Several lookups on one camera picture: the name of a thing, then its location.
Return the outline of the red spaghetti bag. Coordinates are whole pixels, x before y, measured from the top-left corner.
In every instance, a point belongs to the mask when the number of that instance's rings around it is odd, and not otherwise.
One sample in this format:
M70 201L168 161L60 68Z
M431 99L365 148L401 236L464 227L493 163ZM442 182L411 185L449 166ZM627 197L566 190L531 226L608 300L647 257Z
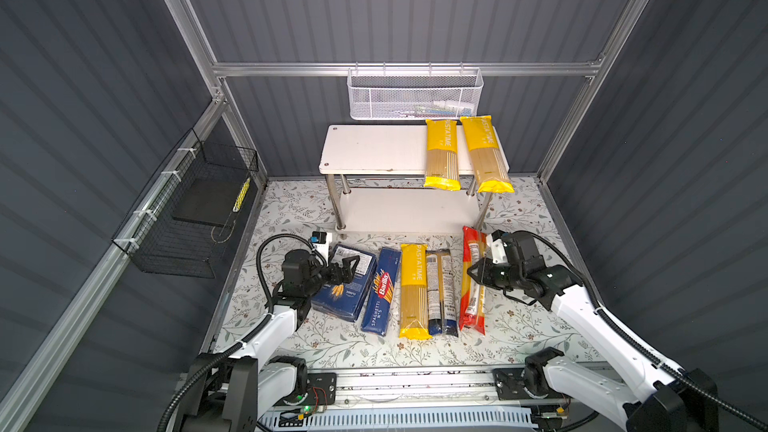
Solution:
M470 275L469 269L476 265L485 254L486 235L474 228L463 227L462 287L460 300L459 329L473 329L484 335L485 330L485 287L479 285Z

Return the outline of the dark blue spaghetti bag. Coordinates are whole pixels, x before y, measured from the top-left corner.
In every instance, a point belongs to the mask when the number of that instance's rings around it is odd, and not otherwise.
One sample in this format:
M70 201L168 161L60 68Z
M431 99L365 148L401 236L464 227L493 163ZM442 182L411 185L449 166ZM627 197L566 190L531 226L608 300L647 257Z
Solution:
M428 332L432 336L458 337L453 258L448 249L428 250Z

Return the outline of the yellow Pastatime spaghetti bag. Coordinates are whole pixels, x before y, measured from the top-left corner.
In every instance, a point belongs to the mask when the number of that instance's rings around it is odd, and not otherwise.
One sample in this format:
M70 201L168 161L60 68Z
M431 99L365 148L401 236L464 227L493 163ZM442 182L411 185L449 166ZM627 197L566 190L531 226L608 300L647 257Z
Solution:
M427 120L426 127L424 186L447 191L460 190L456 122L453 120Z
M490 116L460 119L480 193L514 193Z

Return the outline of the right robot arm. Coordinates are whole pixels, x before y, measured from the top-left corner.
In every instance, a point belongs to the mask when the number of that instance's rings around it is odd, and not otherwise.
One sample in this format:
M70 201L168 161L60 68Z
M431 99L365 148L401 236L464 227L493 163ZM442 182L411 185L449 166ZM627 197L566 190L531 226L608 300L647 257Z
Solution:
M609 379L555 347L529 355L519 376L503 377L502 391L522 389L533 399L576 399L624 431L716 431L717 386L699 369L684 371L616 318L569 261L549 266L530 231L490 235L464 230L463 305L485 287L522 304L540 305L577 331L618 374Z

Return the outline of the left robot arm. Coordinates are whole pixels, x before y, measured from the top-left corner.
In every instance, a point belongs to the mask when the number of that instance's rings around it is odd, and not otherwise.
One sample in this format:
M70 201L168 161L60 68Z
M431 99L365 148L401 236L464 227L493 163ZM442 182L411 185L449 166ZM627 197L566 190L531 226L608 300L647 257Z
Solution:
M333 262L310 244L287 252L283 279L267 293L260 322L224 351L198 356L157 429L266 431L261 417L309 386L306 361L277 349L303 325L322 289L354 282L360 260L355 253Z

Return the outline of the white two-tier shelf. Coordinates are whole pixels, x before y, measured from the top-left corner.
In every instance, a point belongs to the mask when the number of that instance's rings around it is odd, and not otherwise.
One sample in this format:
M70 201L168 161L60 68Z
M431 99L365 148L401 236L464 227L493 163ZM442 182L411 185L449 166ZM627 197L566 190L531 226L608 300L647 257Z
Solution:
M459 234L480 230L492 196L467 190L351 187L349 176L422 179L427 162L424 125L331 125L319 163L341 234Z

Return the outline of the large blue Barilla box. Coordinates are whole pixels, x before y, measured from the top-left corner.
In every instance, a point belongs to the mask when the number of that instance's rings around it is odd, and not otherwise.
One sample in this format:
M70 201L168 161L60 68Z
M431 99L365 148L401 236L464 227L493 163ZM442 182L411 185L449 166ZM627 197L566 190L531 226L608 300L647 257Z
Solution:
M345 258L359 257L351 283L326 284L311 299L313 310L330 314L347 322L358 319L372 285L377 258L373 253L337 244L331 252L331 263L341 265Z

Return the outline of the slim blue Barilla spaghetti box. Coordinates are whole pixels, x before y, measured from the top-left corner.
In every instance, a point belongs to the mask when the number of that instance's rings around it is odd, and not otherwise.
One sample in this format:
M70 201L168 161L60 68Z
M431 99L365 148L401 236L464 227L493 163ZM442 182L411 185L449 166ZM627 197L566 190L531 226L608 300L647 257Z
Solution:
M386 335L401 260L399 249L381 249L361 324L363 332Z

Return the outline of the floral patterned table mat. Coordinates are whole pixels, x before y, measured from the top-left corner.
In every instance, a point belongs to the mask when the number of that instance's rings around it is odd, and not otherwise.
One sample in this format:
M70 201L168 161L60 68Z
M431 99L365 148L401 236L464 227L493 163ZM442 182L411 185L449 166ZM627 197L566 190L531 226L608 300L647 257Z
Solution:
M492 199L484 231L495 229L531 230L566 252L563 241L533 177L513 177L515 194ZM257 249L276 233L308 238L315 230L332 230L335 214L323 179L273 181L266 189L246 258L218 332L215 350L223 350L255 326L263 315L265 296L258 280ZM451 251L457 301L461 290L463 256L461 227L457 235L355 234L343 241L378 254L382 247L399 249L404 243L423 243L429 249ZM263 253L262 263L268 285L283 276L284 254L305 249L292 239L280 239ZM299 331L285 340L278 354L301 357L312 368L418 367L458 365L505 365L521 363L525 357L546 347L555 347L574 361L598 362L603 358L572 327L541 306L526 307L504 298L496 291L485 294L485 332L469 328L458 337L439 335L427 341L399 337L399 279L385 336L361 330L360 320L346 322L317 312L314 307Z

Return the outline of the yellow marker in basket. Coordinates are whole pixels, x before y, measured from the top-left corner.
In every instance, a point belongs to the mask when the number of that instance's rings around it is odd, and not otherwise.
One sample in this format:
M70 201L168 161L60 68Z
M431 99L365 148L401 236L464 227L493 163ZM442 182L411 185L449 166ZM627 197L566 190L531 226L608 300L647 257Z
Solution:
M233 203L232 212L239 213L247 196L251 184L251 178L247 178L241 185L238 195Z

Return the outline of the tubes in white basket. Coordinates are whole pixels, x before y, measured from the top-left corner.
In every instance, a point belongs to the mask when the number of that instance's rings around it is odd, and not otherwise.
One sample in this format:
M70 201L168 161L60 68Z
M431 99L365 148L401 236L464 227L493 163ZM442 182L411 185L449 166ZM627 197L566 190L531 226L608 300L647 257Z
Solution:
M475 115L475 105L464 101L433 101L398 106L393 114L406 118L460 118Z

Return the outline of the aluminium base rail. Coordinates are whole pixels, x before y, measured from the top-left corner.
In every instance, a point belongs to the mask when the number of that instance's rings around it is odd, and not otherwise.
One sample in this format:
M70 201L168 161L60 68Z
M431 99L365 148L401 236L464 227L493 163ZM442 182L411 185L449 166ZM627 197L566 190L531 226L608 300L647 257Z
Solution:
M636 397L603 363L554 361L546 392L525 386L522 366L313 370L303 397L259 420L269 431L551 431L574 426L580 408L623 427Z

